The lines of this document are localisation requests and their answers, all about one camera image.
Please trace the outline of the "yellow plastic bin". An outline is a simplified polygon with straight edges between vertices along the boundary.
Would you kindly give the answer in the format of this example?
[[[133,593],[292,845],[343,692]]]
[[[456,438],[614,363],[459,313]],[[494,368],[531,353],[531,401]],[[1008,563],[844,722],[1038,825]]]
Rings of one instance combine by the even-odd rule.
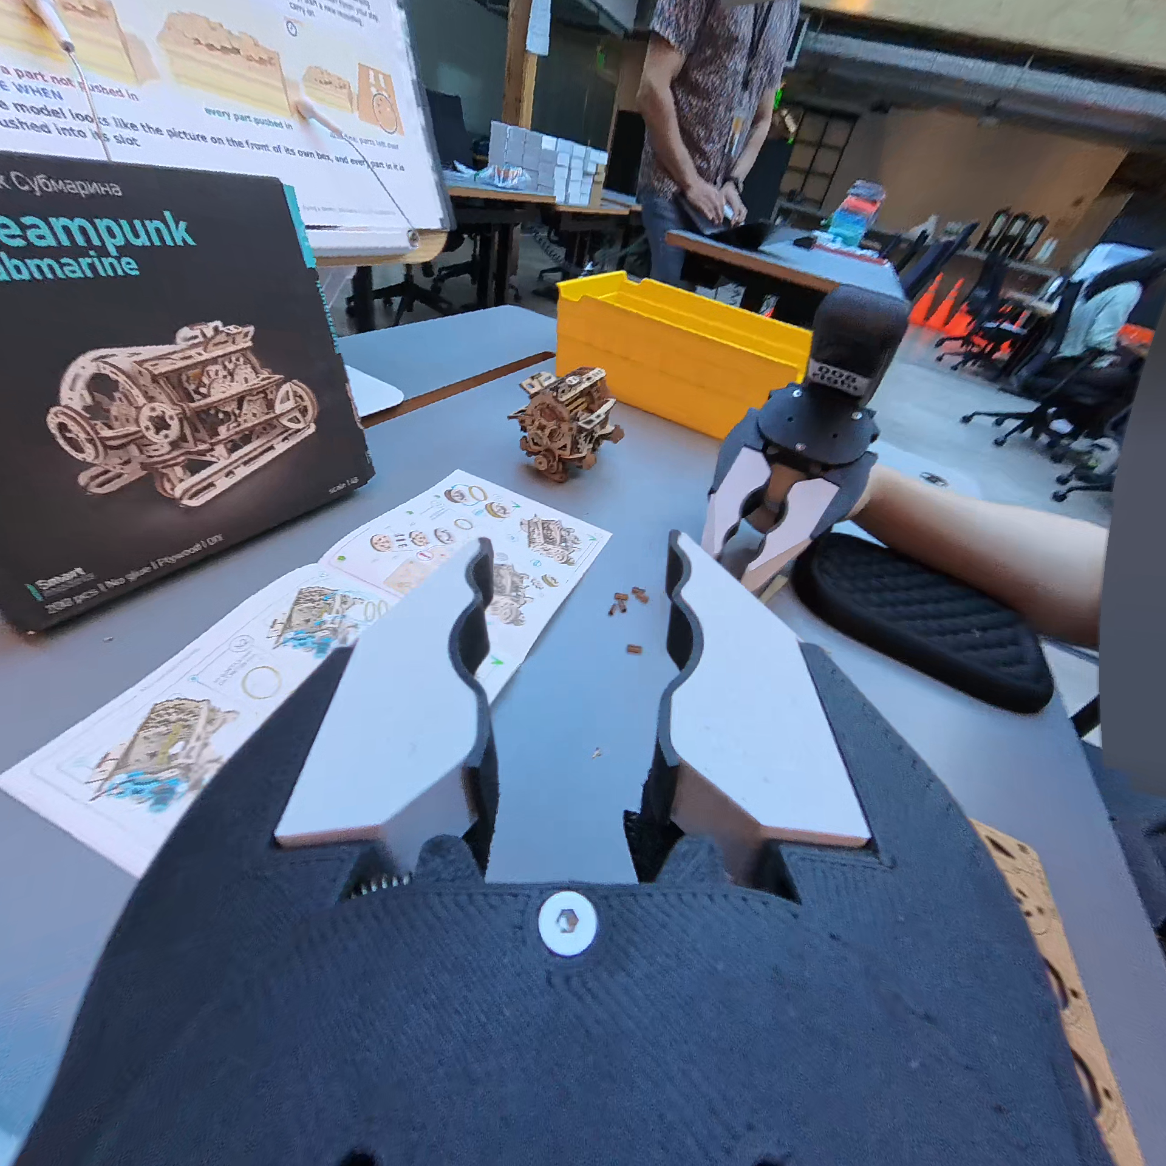
[[[811,331],[623,270],[559,283],[557,372],[601,366],[625,405],[715,440],[798,383]]]

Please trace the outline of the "black office chair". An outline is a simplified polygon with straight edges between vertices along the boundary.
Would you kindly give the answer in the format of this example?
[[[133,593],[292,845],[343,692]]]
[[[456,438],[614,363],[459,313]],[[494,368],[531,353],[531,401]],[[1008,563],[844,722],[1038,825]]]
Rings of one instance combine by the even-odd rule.
[[[955,372],[970,366],[990,366],[1008,348],[1014,335],[999,315],[1008,270],[1010,261],[1003,254],[992,252],[986,256],[973,291],[935,342],[938,350],[936,363],[955,357]]]
[[[995,445],[1005,445],[1017,433],[1029,433],[1034,438],[1049,436],[1051,445],[1100,436],[1110,422],[1132,405],[1148,357],[1148,344],[1122,346],[1119,337],[1119,361],[1111,366],[1093,368],[1091,357],[1086,357],[1073,368],[1056,368],[1051,366],[1051,361],[1067,324],[1052,348],[1043,346],[1023,366],[1019,394],[1032,399],[1029,409],[1019,412],[975,410],[962,416],[960,423],[968,425],[981,416],[990,418],[995,425],[1014,422],[1012,429],[994,438]]]

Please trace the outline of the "person's right forearm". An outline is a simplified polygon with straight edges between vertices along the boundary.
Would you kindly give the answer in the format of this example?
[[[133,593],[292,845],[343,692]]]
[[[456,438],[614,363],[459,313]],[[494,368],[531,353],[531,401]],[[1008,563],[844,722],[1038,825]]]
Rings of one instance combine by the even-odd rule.
[[[992,595],[1038,633],[1100,648],[1104,527],[966,497],[881,464],[852,519],[896,552]]]

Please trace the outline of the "wooden desk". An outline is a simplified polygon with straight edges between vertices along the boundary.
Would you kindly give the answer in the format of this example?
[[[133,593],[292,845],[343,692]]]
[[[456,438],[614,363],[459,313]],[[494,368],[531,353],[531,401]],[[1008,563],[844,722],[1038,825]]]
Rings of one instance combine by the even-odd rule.
[[[511,267],[518,258],[524,226],[542,226],[548,239],[562,247],[544,278],[561,274],[574,280],[623,265],[627,248],[640,237],[644,215],[634,200],[601,197],[599,204],[568,204],[553,195],[500,189],[481,182],[446,180],[452,226],[445,252],[472,245],[472,258],[461,265],[435,267],[435,282],[469,274],[474,283],[470,309],[507,304]]]

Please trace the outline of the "black model kit box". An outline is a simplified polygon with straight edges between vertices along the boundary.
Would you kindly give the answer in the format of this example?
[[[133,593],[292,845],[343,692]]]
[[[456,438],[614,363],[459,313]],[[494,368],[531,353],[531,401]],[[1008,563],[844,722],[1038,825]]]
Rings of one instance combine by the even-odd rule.
[[[3,153],[3,619],[38,633],[375,475],[281,178]]]

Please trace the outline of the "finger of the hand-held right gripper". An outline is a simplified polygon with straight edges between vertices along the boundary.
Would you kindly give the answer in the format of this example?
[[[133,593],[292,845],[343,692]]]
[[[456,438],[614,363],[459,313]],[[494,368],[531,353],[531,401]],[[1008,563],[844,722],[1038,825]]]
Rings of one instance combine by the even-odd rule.
[[[785,517],[767,532],[761,550],[743,573],[741,582],[750,593],[761,595],[809,545],[839,490],[824,477],[804,479],[791,488],[785,497]]]
[[[714,558],[760,558],[778,527],[772,466],[761,449],[743,445],[714,486],[704,525],[704,549]]]

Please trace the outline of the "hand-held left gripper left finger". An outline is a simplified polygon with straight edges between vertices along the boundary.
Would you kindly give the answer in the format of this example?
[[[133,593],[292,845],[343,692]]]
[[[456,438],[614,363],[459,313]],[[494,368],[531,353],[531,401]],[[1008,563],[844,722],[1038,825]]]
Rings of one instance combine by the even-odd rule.
[[[478,668],[494,552],[472,538],[362,633],[275,829],[283,847],[373,842],[411,873],[456,836],[480,871],[498,821],[498,751]]]

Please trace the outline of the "brown wooden model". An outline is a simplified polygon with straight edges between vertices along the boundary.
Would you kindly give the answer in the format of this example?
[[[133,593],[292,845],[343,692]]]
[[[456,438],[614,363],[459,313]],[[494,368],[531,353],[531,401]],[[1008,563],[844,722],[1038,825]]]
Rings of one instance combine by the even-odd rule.
[[[564,484],[574,471],[592,469],[603,444],[625,436],[614,422],[616,398],[601,366],[579,366],[566,375],[535,372],[520,387],[529,401],[509,418],[522,427],[520,449],[548,480]]]

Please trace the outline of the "stack of white boxes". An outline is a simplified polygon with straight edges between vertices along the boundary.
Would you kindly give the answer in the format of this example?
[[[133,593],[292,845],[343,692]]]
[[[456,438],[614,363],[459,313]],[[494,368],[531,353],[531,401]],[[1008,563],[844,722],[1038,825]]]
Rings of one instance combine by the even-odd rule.
[[[513,193],[555,197],[570,208],[603,200],[609,153],[570,138],[492,121],[489,164],[478,180]]]

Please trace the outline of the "wooden post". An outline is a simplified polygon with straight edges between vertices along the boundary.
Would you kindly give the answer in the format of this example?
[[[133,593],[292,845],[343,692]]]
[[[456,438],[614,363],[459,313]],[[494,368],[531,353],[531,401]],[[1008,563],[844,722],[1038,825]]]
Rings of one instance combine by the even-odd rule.
[[[507,2],[504,121],[533,127],[535,77],[550,53],[551,2]]]

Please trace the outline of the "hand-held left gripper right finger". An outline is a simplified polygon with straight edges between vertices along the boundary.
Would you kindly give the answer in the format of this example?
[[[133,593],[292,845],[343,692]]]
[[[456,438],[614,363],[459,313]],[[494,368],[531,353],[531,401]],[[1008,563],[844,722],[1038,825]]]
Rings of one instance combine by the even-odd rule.
[[[872,827],[798,635],[682,530],[669,532],[656,821],[712,838],[734,882],[769,843],[861,851]]]

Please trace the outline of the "black quilted pad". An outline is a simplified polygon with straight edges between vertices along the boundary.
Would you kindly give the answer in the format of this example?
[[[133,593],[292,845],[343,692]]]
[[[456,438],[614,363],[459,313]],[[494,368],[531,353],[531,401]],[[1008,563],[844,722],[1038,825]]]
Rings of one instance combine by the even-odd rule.
[[[1040,637],[1017,611],[889,547],[828,532],[791,580],[826,624],[957,692],[1017,714],[1041,713],[1056,694]]]

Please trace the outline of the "dark desk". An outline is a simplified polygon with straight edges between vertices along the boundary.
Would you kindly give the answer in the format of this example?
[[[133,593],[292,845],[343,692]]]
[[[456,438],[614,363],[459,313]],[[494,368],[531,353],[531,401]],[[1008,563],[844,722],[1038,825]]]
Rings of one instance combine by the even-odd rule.
[[[802,247],[796,237],[795,230],[771,228],[754,250],[688,230],[671,230],[666,241],[684,254],[684,282],[708,289],[741,287],[739,305],[754,313],[772,298],[780,322],[809,326],[820,302],[837,287],[859,287],[912,307],[889,259],[820,243]]]

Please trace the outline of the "white instruction board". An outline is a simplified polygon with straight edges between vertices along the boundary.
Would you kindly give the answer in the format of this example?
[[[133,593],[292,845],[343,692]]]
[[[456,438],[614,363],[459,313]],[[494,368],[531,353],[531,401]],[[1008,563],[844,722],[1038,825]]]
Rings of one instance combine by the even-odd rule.
[[[454,230],[402,2],[4,2],[3,151],[277,177],[352,254]]]

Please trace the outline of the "blue and red item stack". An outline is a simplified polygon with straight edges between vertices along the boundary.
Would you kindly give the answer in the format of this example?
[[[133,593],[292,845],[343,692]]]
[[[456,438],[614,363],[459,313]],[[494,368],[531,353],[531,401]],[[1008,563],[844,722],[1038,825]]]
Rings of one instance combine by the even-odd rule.
[[[887,191],[876,180],[855,180],[824,224],[826,234],[844,247],[861,248],[883,210]]]

